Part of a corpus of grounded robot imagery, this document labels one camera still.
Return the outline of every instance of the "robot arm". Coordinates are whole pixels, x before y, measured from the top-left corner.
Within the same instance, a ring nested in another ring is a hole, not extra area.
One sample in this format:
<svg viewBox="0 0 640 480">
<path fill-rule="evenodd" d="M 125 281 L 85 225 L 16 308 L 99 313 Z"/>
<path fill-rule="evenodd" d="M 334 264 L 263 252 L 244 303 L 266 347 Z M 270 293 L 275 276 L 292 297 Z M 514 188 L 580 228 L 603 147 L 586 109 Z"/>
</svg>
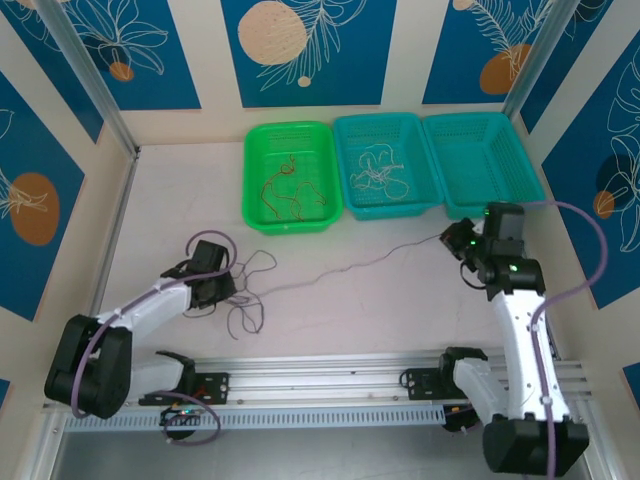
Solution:
<svg viewBox="0 0 640 480">
<path fill-rule="evenodd" d="M 494 472 L 543 475 L 548 438 L 545 406 L 551 404 L 556 432 L 556 473 L 563 475 L 589 445 L 585 425 L 571 421 L 549 347 L 544 314 L 532 326 L 535 310 L 544 302 L 542 270 L 524 258 L 524 210 L 518 205 L 489 204 L 482 233 L 469 219 L 451 225 L 442 243 L 484 284 L 502 328 L 508 392 L 491 371 L 481 350 L 449 348 L 441 357 L 443 381 L 460 389 L 484 424 L 483 451 Z M 537 336 L 549 396 L 542 393 L 534 350 Z"/>
<path fill-rule="evenodd" d="M 49 375 L 45 395 L 70 404 L 74 377 L 80 358 L 98 328 L 117 315 L 101 337 L 87 364 L 80 384 L 78 405 L 100 418 L 114 415 L 127 399 L 137 399 L 159 390 L 191 394 L 194 388 L 193 361 L 171 352 L 156 352 L 152 359 L 133 362 L 132 350 L 140 340 L 167 321 L 193 308 L 206 308 L 236 293 L 229 272 L 207 279 L 189 281 L 193 275 L 218 272 L 226 248 L 198 242 L 193 257 L 166 271 L 146 292 L 146 300 L 121 313 L 119 309 L 97 317 L 76 315 L 64 329 Z M 184 278 L 185 283 L 175 283 Z M 174 285 L 166 287 L 169 282 Z"/>
</svg>

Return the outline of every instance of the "plastic basket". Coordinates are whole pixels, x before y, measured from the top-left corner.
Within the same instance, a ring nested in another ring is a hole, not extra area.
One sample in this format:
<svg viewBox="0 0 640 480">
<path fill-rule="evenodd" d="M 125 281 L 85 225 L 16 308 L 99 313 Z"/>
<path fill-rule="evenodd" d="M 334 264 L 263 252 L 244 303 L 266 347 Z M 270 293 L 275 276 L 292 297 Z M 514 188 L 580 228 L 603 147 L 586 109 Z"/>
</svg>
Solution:
<svg viewBox="0 0 640 480">
<path fill-rule="evenodd" d="M 443 202 L 417 116 L 342 117 L 334 133 L 345 203 L 358 220 L 420 215 Z"/>
<path fill-rule="evenodd" d="M 242 215 L 269 235 L 319 232 L 343 203 L 331 129 L 318 122 L 261 125 L 245 138 Z"/>
<path fill-rule="evenodd" d="M 544 200 L 544 190 L 502 113 L 436 115 L 423 121 L 452 219 L 480 217 L 489 202 Z"/>
</svg>

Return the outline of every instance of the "blue plastic basket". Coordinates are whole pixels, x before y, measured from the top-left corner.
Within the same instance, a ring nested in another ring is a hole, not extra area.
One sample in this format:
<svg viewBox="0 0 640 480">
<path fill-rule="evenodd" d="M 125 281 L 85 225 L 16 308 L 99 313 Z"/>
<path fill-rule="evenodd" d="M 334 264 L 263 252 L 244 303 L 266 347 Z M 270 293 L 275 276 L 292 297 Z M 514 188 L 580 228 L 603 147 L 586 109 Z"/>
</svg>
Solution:
<svg viewBox="0 0 640 480">
<path fill-rule="evenodd" d="M 356 115 L 333 128 L 345 203 L 358 220 L 420 215 L 444 201 L 417 116 Z"/>
<path fill-rule="evenodd" d="M 502 113 L 435 115 L 423 121 L 452 219 L 480 217 L 489 202 L 544 200 L 544 190 Z"/>
</svg>

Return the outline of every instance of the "string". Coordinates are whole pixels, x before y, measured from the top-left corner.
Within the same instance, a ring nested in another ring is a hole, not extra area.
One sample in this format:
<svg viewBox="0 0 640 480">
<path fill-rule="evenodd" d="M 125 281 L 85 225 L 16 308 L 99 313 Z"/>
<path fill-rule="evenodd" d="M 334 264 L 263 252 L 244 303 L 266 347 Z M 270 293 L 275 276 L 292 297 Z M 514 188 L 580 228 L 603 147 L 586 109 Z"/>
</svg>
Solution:
<svg viewBox="0 0 640 480">
<path fill-rule="evenodd" d="M 370 149 L 378 147 L 383 149 L 380 150 L 379 155 L 376 157 Z M 385 155 L 389 157 L 388 161 L 390 163 L 388 165 L 384 165 Z M 367 147 L 365 152 L 360 155 L 358 165 L 362 171 L 359 174 L 353 173 L 349 177 L 352 188 L 357 190 L 379 190 L 384 192 L 389 200 L 394 201 L 402 200 L 409 194 L 409 184 L 392 177 L 394 171 L 404 170 L 404 165 L 396 163 L 394 151 L 390 145 L 376 143 Z M 396 190 L 402 189 L 403 193 L 401 195 L 393 195 L 391 193 L 394 185 Z"/>
<path fill-rule="evenodd" d="M 264 272 L 268 272 L 275 269 L 278 266 L 278 260 L 273 254 L 267 252 L 266 250 L 256 250 L 247 259 L 245 263 L 236 262 L 236 265 L 240 266 L 240 269 L 235 275 L 232 274 L 232 276 L 234 278 L 234 281 L 236 281 L 236 287 L 238 288 L 238 291 L 236 292 L 235 295 L 225 300 L 225 303 L 231 306 L 231 309 L 227 313 L 227 333 L 234 340 L 239 340 L 239 338 L 233 333 L 233 330 L 231 328 L 234 317 L 237 317 L 239 315 L 240 325 L 242 326 L 242 329 L 246 333 L 251 335 L 259 334 L 262 331 L 264 327 L 264 322 L 265 322 L 264 299 L 269 295 L 273 295 L 274 293 L 288 291 L 288 290 L 296 290 L 299 288 L 310 287 L 310 286 L 316 285 L 318 282 L 320 282 L 320 280 L 322 280 L 325 277 L 335 275 L 335 274 L 346 273 L 356 268 L 364 268 L 364 267 L 375 265 L 377 263 L 380 263 L 386 260 L 387 258 L 389 258 L 391 255 L 393 255 L 395 252 L 399 250 L 410 248 L 410 247 L 417 247 L 419 245 L 422 245 L 438 237 L 440 237 L 440 234 L 431 235 L 429 237 L 423 238 L 422 240 L 418 240 L 416 242 L 397 245 L 396 247 L 392 248 L 381 257 L 375 258 L 368 262 L 353 263 L 346 267 L 328 270 L 326 272 L 321 273 L 320 275 L 318 275 L 312 280 L 298 282 L 298 283 L 291 283 L 287 285 L 281 285 L 262 293 L 255 293 L 250 288 L 249 279 L 257 273 L 264 273 Z M 249 268 L 249 265 L 259 255 L 267 256 L 271 260 L 271 265 L 265 268 L 251 270 Z M 199 315 L 198 317 L 194 317 L 194 318 L 206 317 L 208 315 L 211 315 L 212 313 L 213 311 L 207 314 Z"/>
<path fill-rule="evenodd" d="M 283 163 L 280 166 L 280 170 L 278 171 L 278 173 L 272 175 L 271 178 L 269 178 L 265 182 L 264 186 L 262 187 L 262 192 L 260 193 L 260 198 L 262 199 L 264 204 L 267 207 L 269 207 L 269 209 L 274 213 L 276 218 L 278 220 L 282 220 L 282 217 L 280 216 L 280 213 L 278 212 L 278 210 L 265 198 L 265 195 L 266 195 L 267 191 L 270 190 L 271 191 L 271 195 L 274 198 L 277 198 L 277 199 L 280 199 L 280 200 L 289 201 L 290 202 L 289 203 L 289 213 L 291 213 L 291 216 L 294 217 L 295 219 L 297 219 L 300 222 L 304 222 L 304 218 L 302 218 L 302 216 L 300 214 L 302 212 L 302 204 L 298 200 L 298 195 L 300 194 L 300 189 L 305 185 L 309 185 L 309 187 L 311 187 L 313 192 L 318 197 L 318 200 L 315 200 L 314 203 L 317 203 L 319 205 L 323 205 L 323 206 L 326 205 L 327 204 L 327 198 L 323 194 L 321 194 L 316 189 L 316 187 L 309 181 L 300 183 L 296 187 L 296 190 L 295 190 L 295 193 L 294 193 L 293 197 L 277 194 L 275 189 L 274 189 L 274 186 L 273 186 L 273 182 L 276 180 L 276 178 L 278 178 L 280 175 L 292 175 L 296 171 L 296 166 L 295 166 L 296 159 L 294 158 L 293 155 L 289 156 L 289 162 L 291 162 L 291 165 L 287 165 L 286 163 Z"/>
</svg>

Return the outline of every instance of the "purple cable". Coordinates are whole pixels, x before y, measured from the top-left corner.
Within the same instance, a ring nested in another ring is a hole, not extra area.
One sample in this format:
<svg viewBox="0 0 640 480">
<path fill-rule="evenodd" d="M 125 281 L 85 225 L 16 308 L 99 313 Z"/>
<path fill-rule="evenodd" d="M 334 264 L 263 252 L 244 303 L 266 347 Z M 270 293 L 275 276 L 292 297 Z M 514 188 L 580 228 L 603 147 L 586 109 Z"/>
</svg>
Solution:
<svg viewBox="0 0 640 480">
<path fill-rule="evenodd" d="M 226 268 L 223 268 L 218 272 L 201 273 L 199 275 L 191 275 L 189 277 L 180 278 L 171 282 L 167 282 L 158 288 L 154 288 L 152 290 L 149 290 L 146 293 L 143 293 L 141 296 L 139 296 L 135 300 L 132 300 L 130 303 L 122 307 L 122 309 L 116 309 L 115 313 L 111 317 L 109 317 L 109 319 L 106 322 L 104 322 L 100 326 L 100 328 L 98 328 L 96 333 L 93 335 L 93 337 L 89 341 L 89 345 L 87 345 L 87 348 L 85 349 L 84 353 L 82 354 L 82 357 L 80 358 L 80 362 L 78 363 L 78 370 L 76 371 L 76 376 L 73 378 L 73 387 L 71 389 L 71 402 L 70 402 L 71 412 L 73 413 L 74 417 L 86 418 L 89 416 L 88 413 L 83 413 L 78 408 L 78 395 L 80 393 L 80 383 L 82 382 L 82 375 L 84 374 L 84 370 L 87 367 L 87 363 L 89 362 L 89 357 L 91 357 L 91 353 L 93 352 L 94 348 L 98 344 L 98 341 L 100 340 L 100 338 L 102 338 L 104 333 L 107 331 L 107 328 L 109 328 L 113 322 L 115 322 L 122 315 L 125 315 L 127 312 L 134 309 L 138 305 L 146 302 L 148 299 L 154 297 L 158 293 L 168 288 L 174 287 L 181 283 L 191 282 L 193 280 L 205 280 L 207 278 L 219 277 L 220 275 L 224 275 L 225 273 L 229 272 L 233 268 L 233 266 L 236 263 L 236 260 L 238 259 L 238 247 L 236 246 L 235 242 L 229 235 L 223 232 L 219 232 L 217 230 L 203 230 L 202 232 L 198 232 L 193 237 L 191 237 L 187 242 L 187 246 L 185 249 L 187 256 L 189 255 L 189 247 L 191 246 L 191 243 L 196 238 L 208 233 L 219 235 L 223 237 L 225 240 L 227 240 L 227 242 L 229 242 L 229 244 L 231 245 L 231 248 L 233 249 L 233 255 L 231 257 L 231 261 L 229 262 L 229 264 L 226 266 Z"/>
<path fill-rule="evenodd" d="M 538 366 L 538 374 L 540 375 L 542 397 L 550 398 L 549 384 L 547 383 L 547 375 L 544 368 L 544 361 L 542 359 L 542 347 L 537 335 L 537 329 L 534 327 L 537 326 L 542 312 L 544 312 L 548 307 L 566 300 L 567 298 L 572 297 L 573 295 L 581 292 L 586 288 L 589 288 L 594 283 L 596 283 L 600 279 L 600 277 L 602 277 L 602 274 L 607 267 L 607 263 L 609 262 L 609 250 L 607 248 L 607 238 L 605 237 L 602 228 L 600 227 L 600 225 L 598 225 L 598 222 L 596 222 L 587 212 L 585 212 L 581 208 L 578 208 L 575 205 L 571 205 L 570 203 L 558 202 L 555 200 L 545 200 L 542 202 L 529 202 L 522 204 L 522 206 L 525 208 L 537 207 L 541 205 L 555 205 L 556 207 L 566 208 L 577 213 L 587 222 L 589 222 L 589 224 L 595 230 L 598 236 L 598 240 L 600 241 L 600 262 L 598 263 L 598 268 L 596 268 L 595 273 L 577 287 L 571 288 L 565 292 L 546 299 L 538 306 L 535 312 L 533 312 L 533 316 L 531 317 L 531 340 L 533 342 L 533 351 L 535 353 L 536 364 Z M 544 406 L 544 410 L 547 415 L 547 432 L 549 442 L 549 454 L 547 456 L 547 479 L 554 480 L 556 478 L 556 432 L 555 424 L 553 422 L 553 411 L 551 409 L 551 403 L 546 403 Z"/>
<path fill-rule="evenodd" d="M 173 398 L 179 398 L 180 400 L 184 400 L 185 402 L 189 402 L 192 403 L 194 405 L 198 405 L 199 407 L 202 407 L 205 409 L 205 411 L 211 415 L 213 417 L 213 419 L 216 421 L 216 431 L 213 432 L 213 434 L 211 434 L 210 436 L 208 436 L 207 438 L 203 439 L 203 440 L 195 440 L 193 442 L 185 442 L 184 440 L 175 440 L 171 437 L 169 437 L 169 425 L 173 424 L 176 419 L 180 419 L 180 415 L 175 415 L 173 417 L 171 417 L 169 420 L 167 420 L 167 422 L 164 424 L 164 428 L 162 429 L 162 435 L 164 435 L 164 438 L 167 439 L 167 442 L 170 443 L 171 445 L 178 445 L 179 447 L 199 447 L 201 445 L 206 445 L 207 443 L 211 443 L 213 442 L 216 438 L 218 438 L 218 435 L 220 435 L 220 430 L 222 429 L 222 426 L 220 424 L 220 417 L 218 417 L 218 414 L 216 412 L 213 411 L 213 409 L 205 404 L 204 402 L 201 402 L 200 400 L 198 400 L 197 398 L 191 397 L 189 395 L 185 395 L 184 393 L 177 393 L 177 392 L 154 392 L 154 394 L 156 395 L 162 395 L 164 397 L 173 397 Z"/>
</svg>

